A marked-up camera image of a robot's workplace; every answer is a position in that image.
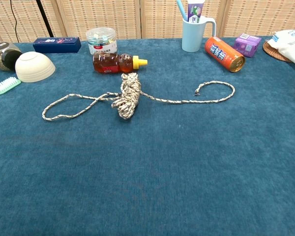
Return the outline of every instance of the white rope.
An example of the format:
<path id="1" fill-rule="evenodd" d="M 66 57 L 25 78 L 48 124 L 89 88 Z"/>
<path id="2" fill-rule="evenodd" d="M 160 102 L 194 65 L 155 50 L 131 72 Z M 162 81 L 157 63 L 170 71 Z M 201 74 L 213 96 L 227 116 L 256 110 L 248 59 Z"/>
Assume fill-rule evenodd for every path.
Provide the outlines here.
<path id="1" fill-rule="evenodd" d="M 89 110 L 96 102 L 98 101 L 114 101 L 112 103 L 113 108 L 118 109 L 118 113 L 120 117 L 123 119 L 129 119 L 132 117 L 134 110 L 139 102 L 139 97 L 140 94 L 143 96 L 146 96 L 152 100 L 156 100 L 159 102 L 165 102 L 165 103 L 170 103 L 170 104 L 183 104 L 183 103 L 218 103 L 218 102 L 223 102 L 226 101 L 227 99 L 231 98 L 234 93 L 235 93 L 235 88 L 233 85 L 222 82 L 222 81 L 210 81 L 210 82 L 205 82 L 199 85 L 199 87 L 195 91 L 195 95 L 200 95 L 199 91 L 202 87 L 210 84 L 221 84 L 221 85 L 226 85 L 232 89 L 232 93 L 228 95 L 227 97 L 217 99 L 217 100 L 206 100 L 206 101 L 199 101 L 199 100 L 169 100 L 169 99 L 161 99 L 161 98 L 155 98 L 151 95 L 148 95 L 147 93 L 141 91 L 141 83 L 138 79 L 138 74 L 137 73 L 130 73 L 130 74 L 122 74 L 122 83 L 121 83 L 121 93 L 115 93 L 115 92 L 107 92 L 104 93 L 103 95 L 99 97 L 90 97 L 90 96 L 82 96 L 79 94 L 68 94 L 61 99 L 51 103 L 49 106 L 47 106 L 42 113 L 42 117 L 44 120 L 48 121 L 53 121 L 61 117 L 65 118 L 75 118 L 78 117 L 79 115 L 83 114 L 87 110 Z M 46 112 L 53 107 L 54 105 L 63 102 L 69 97 L 79 97 L 79 98 L 84 98 L 84 99 L 91 99 L 93 100 L 90 105 L 88 105 L 85 109 L 81 110 L 75 115 L 57 115 L 55 117 L 47 118 L 46 117 Z"/>

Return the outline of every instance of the clear jar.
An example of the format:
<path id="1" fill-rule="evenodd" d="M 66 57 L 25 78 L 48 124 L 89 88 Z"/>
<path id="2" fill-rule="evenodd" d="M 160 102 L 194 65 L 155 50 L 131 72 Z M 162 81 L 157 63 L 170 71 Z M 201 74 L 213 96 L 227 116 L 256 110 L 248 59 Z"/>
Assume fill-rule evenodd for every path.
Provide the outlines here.
<path id="1" fill-rule="evenodd" d="M 86 32 L 89 52 L 116 53 L 117 40 L 116 31 L 108 27 L 98 27 Z"/>
<path id="2" fill-rule="evenodd" d="M 15 70 L 15 63 L 22 54 L 13 43 L 0 43 L 0 70 Z"/>

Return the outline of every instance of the orange can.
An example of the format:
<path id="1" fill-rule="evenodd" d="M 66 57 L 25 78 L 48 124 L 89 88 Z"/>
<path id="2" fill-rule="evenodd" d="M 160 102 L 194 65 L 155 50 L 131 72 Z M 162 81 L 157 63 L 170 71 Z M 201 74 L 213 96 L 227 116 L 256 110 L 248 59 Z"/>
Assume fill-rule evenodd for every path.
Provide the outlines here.
<path id="1" fill-rule="evenodd" d="M 240 71 L 245 64 L 245 57 L 218 37 L 209 38 L 205 49 L 231 72 Z"/>

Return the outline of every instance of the honey bottle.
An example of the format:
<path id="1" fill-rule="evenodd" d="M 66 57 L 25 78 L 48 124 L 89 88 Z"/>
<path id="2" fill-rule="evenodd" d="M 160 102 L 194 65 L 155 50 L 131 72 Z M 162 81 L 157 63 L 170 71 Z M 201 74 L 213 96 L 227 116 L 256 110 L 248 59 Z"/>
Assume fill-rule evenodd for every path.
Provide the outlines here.
<path id="1" fill-rule="evenodd" d="M 148 60 L 139 59 L 138 56 L 128 54 L 115 54 L 96 52 L 93 55 L 94 70 L 100 73 L 128 73 L 134 69 L 139 69 L 142 65 L 147 65 Z"/>

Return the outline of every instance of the blue box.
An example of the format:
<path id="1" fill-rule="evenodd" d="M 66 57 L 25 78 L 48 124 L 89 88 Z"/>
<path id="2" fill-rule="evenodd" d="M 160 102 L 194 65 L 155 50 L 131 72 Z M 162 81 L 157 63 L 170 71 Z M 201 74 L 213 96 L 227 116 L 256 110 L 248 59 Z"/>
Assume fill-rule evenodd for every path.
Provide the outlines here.
<path id="1" fill-rule="evenodd" d="M 33 47 L 38 53 L 77 53 L 81 42 L 79 37 L 38 38 Z"/>

